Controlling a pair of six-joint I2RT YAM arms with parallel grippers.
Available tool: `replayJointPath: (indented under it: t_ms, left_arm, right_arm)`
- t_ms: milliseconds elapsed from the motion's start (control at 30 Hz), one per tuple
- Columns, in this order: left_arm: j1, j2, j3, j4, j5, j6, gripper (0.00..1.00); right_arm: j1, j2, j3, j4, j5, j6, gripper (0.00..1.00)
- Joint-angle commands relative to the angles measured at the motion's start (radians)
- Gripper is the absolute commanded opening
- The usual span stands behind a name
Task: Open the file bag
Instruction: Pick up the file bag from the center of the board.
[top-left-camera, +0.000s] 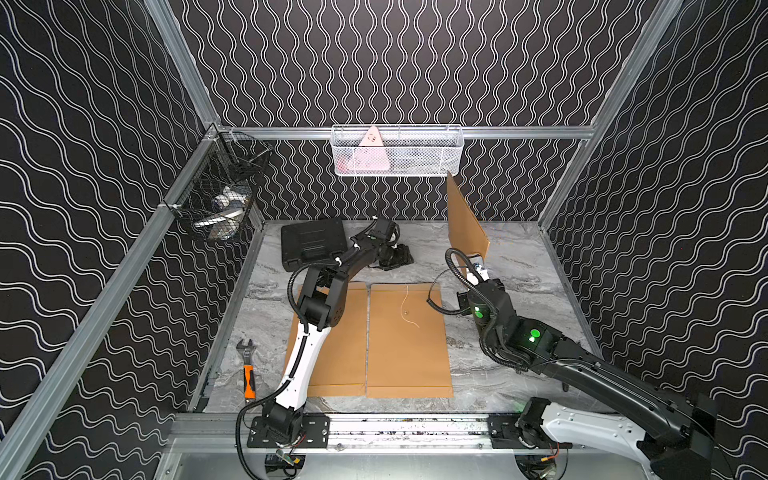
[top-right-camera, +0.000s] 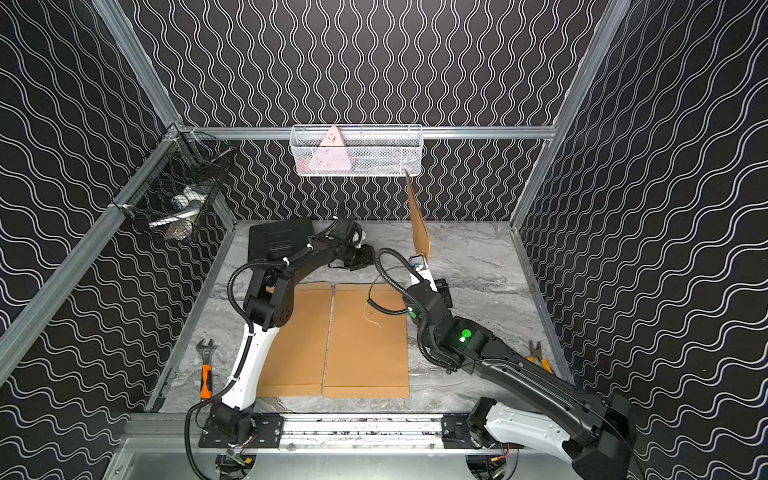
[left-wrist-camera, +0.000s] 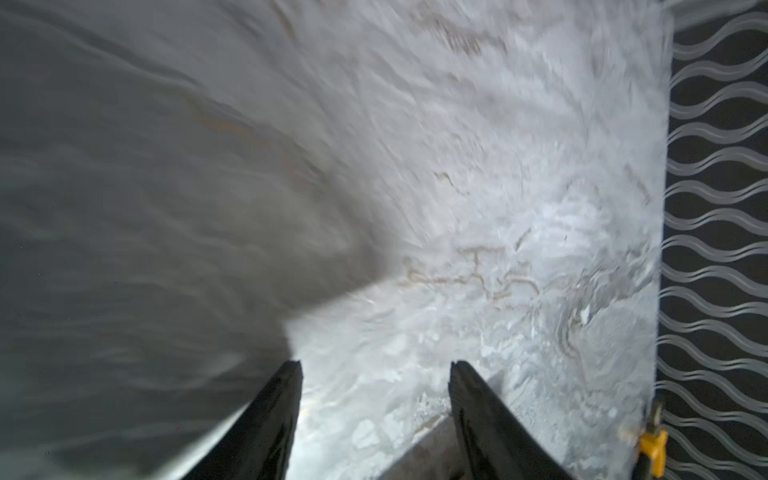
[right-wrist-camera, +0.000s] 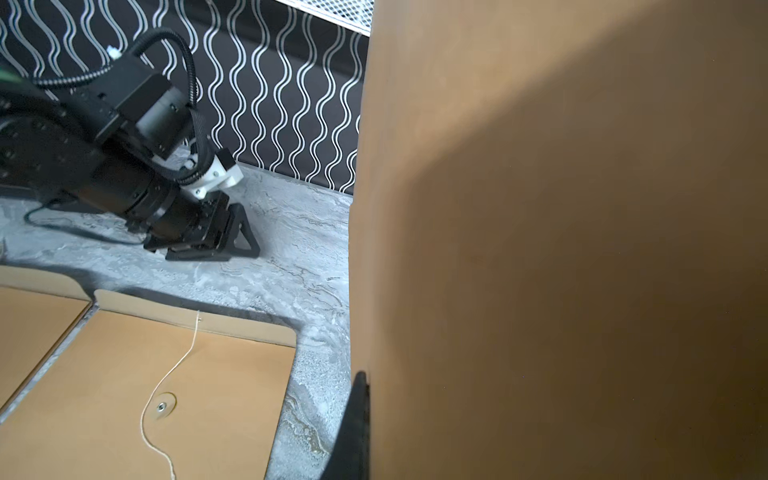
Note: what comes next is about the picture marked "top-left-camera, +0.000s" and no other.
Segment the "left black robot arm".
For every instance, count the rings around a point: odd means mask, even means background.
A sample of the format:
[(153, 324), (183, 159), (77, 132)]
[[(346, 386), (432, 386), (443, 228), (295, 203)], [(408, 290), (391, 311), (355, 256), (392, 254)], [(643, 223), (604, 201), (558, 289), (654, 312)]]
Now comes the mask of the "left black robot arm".
[(286, 446), (300, 439), (311, 376), (326, 339), (343, 317), (351, 280), (368, 267), (403, 266), (396, 259), (403, 249), (399, 237), (396, 221), (375, 217), (350, 237), (346, 251), (291, 274), (286, 296), (298, 326), (288, 363), (273, 393), (241, 408), (237, 427), (247, 412), (259, 407), (259, 426), (269, 440)]

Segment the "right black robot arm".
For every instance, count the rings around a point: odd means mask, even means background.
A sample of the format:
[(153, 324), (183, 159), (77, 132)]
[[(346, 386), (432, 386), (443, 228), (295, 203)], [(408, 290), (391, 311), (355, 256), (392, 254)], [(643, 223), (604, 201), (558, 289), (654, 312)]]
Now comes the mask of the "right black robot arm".
[(493, 448), (576, 446), (619, 455), (658, 479), (708, 479), (717, 446), (717, 409), (648, 384), (583, 348), (545, 322), (519, 315), (498, 279), (485, 279), (461, 250), (445, 252), (449, 271), (465, 286), (456, 314), (473, 317), (482, 353), (518, 373), (532, 372), (589, 395), (608, 413), (577, 410), (532, 397), (517, 414), (491, 414)]

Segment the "brown file bag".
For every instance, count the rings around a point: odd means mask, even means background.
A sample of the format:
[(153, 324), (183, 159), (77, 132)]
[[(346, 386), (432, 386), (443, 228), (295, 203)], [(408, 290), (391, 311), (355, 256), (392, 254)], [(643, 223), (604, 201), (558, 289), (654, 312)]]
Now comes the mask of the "brown file bag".
[(484, 262), (490, 247), (490, 240), (450, 172), (446, 176), (446, 199), (450, 245), (452, 248), (462, 251), (468, 258), (467, 261), (464, 261), (458, 256), (454, 256), (454, 259), (463, 276), (473, 285), (477, 285), (479, 278), (468, 270), (467, 266), (474, 267)]
[(370, 287), (366, 396), (454, 396), (440, 289), (425, 283)]
[(365, 395), (368, 290), (363, 282), (348, 287), (340, 322), (331, 329), (313, 370), (308, 397)]

